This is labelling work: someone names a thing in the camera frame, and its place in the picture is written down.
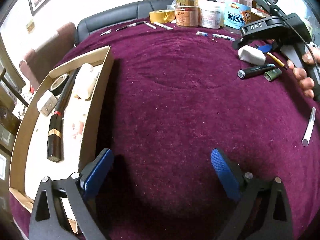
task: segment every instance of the human hand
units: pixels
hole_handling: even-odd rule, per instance
[[[320,50],[318,48],[311,48],[313,55],[315,56],[315,60],[320,63]],[[306,53],[302,56],[302,60],[307,64],[314,64],[312,56],[310,52]],[[298,80],[299,86],[303,90],[303,94],[306,97],[314,98],[314,93],[312,91],[315,86],[312,78],[307,77],[307,72],[303,68],[296,68],[291,60],[288,60],[288,67],[293,70],[293,74],[295,78]]]

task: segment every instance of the gold band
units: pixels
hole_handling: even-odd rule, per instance
[[[48,132],[48,137],[52,134],[55,134],[56,136],[58,136],[59,138],[61,138],[61,133],[57,130],[57,129],[51,129],[49,132]]]

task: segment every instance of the yellow tape roll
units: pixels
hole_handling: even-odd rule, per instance
[[[172,22],[176,16],[173,10],[159,10],[149,13],[151,23],[169,23]]]

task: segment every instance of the tape roll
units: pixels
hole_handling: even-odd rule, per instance
[[[49,91],[54,94],[55,96],[58,96],[62,93],[62,90],[64,88],[64,86],[66,85],[67,81],[69,79],[69,75],[68,74],[63,74],[61,76],[59,76],[51,85],[51,87],[49,88]]]
[[[174,14],[174,10],[159,10],[159,11],[152,11],[149,13],[150,15],[150,22],[159,22],[159,23],[168,23],[172,22],[176,16]]]

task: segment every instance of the white eraser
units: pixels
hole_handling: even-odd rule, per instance
[[[44,116],[48,116],[52,109],[56,106],[58,100],[47,90],[37,102],[38,111]]]
[[[245,45],[239,49],[238,55],[240,60],[249,62],[254,65],[264,65],[266,56],[259,49]]]

